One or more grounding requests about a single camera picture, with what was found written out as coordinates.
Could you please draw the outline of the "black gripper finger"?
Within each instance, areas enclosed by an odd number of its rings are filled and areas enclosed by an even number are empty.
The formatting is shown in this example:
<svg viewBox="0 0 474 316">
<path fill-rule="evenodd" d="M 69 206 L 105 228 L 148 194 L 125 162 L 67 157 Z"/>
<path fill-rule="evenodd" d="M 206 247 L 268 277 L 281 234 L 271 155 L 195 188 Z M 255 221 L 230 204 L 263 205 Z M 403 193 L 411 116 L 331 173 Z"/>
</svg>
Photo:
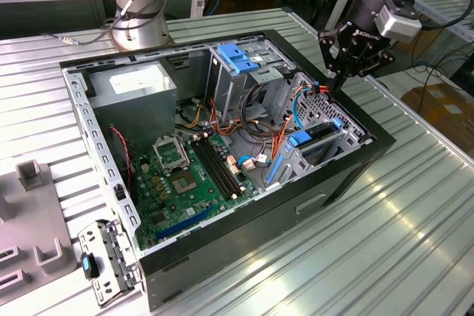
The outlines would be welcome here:
<svg viewBox="0 0 474 316">
<path fill-rule="evenodd" d="M 349 70 L 350 24 L 340 24 L 334 30 L 318 34 L 325 67 L 334 75 L 328 80 L 331 90 L 340 90 Z"/>
<path fill-rule="evenodd" d="M 394 61 L 390 40 L 353 40 L 344 58 L 344 81 L 356 76 L 363 78 Z"/>
</svg>

